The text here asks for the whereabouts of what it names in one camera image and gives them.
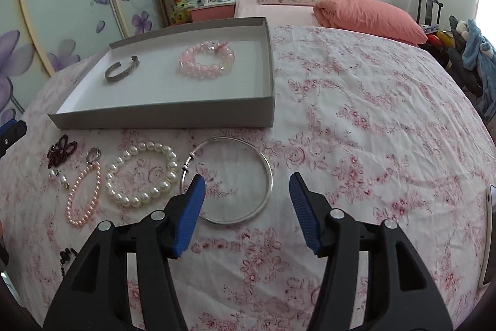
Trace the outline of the pearl earring pair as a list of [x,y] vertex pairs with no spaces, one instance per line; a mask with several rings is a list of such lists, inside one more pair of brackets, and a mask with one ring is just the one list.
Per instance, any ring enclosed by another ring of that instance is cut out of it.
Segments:
[[57,168],[50,168],[48,175],[51,181],[58,181],[64,190],[68,191],[71,188],[67,177]]

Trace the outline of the thin silver bangle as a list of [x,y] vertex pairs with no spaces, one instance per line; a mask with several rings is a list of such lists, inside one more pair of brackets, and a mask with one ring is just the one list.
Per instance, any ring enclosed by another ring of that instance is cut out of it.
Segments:
[[182,165],[180,188],[193,177],[205,181],[200,217],[215,225],[235,225],[257,216],[267,205],[273,174],[267,157],[255,145],[229,136],[200,142]]

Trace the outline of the white smartphone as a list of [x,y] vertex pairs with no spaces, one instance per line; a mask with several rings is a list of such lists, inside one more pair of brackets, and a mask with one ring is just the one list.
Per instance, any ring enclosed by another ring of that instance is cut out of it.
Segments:
[[490,185],[486,192],[486,234],[483,250],[483,261],[478,280],[478,287],[483,288],[495,280],[496,268],[496,204],[495,204],[495,185]]

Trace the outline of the sliding glass wardrobe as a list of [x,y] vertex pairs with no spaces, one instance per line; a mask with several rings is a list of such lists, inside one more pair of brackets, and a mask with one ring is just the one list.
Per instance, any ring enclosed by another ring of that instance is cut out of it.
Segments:
[[1,0],[1,121],[58,71],[165,24],[161,0]]

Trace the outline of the pink floral bedsheet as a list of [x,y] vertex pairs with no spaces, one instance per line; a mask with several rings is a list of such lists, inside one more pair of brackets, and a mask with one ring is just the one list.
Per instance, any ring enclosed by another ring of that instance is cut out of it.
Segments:
[[[305,330],[326,266],[305,245],[288,195],[301,173],[356,220],[392,218],[438,287],[454,327],[483,292],[485,197],[495,184],[495,145],[471,102],[424,50],[335,29],[271,28],[276,109],[272,128],[206,131],[71,131],[77,150],[61,169],[74,181],[92,146],[103,171],[133,145],[170,145],[178,165],[201,141],[224,135],[254,145],[274,184],[266,208],[228,227],[199,220],[189,250],[171,262],[191,330]],[[46,168],[60,139],[47,112],[95,57],[53,76],[26,108],[27,134],[1,158],[7,274],[42,324],[62,281],[59,253],[79,250],[98,223],[138,221],[103,192],[82,229],[66,221],[67,191]]]

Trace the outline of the grey cardboard tray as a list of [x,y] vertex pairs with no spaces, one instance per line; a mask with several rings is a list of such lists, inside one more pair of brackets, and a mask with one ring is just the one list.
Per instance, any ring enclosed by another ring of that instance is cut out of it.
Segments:
[[83,65],[48,115],[60,129],[270,128],[267,20],[204,21],[114,42]]

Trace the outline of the grey office chair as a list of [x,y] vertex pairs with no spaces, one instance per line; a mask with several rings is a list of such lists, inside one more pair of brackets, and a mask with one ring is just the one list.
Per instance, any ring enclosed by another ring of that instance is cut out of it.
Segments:
[[477,69],[467,69],[463,66],[463,53],[467,42],[463,36],[457,32],[457,25],[460,21],[455,16],[451,15],[449,23],[455,45],[447,49],[451,62],[451,67],[447,71],[459,88],[466,88],[475,97],[480,97],[483,95],[483,82],[478,75]]

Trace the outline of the pink white nightstand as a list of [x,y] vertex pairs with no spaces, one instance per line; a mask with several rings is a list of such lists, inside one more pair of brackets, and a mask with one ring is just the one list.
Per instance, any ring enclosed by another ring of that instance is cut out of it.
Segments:
[[236,2],[213,2],[205,6],[190,9],[191,21],[194,23],[210,20],[233,18]]

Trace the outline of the blue plush robe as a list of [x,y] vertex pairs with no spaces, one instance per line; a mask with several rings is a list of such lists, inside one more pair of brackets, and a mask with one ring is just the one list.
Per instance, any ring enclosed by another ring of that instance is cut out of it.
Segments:
[[483,95],[477,99],[476,109],[484,120],[490,120],[495,115],[495,48],[482,35],[473,19],[467,21],[467,28],[463,67],[477,71],[482,81]]

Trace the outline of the pink mattress bed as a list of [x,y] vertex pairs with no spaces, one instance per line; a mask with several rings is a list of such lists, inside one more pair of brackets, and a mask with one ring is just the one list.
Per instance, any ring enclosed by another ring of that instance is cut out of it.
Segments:
[[260,4],[258,0],[236,0],[235,17],[265,17],[271,26],[320,27],[312,7]]

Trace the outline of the coral folded quilt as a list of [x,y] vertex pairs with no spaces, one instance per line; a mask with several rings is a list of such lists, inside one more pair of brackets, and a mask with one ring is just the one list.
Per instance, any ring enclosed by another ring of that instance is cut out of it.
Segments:
[[427,42],[422,27],[399,7],[378,0],[319,0],[314,15],[326,28],[389,38],[405,44]]

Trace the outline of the dark wooden chair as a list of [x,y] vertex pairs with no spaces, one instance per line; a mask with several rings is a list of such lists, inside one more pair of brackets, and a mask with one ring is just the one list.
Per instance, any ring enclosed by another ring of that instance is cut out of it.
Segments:
[[419,0],[416,23],[425,28],[439,27],[443,7],[444,4],[438,0]]

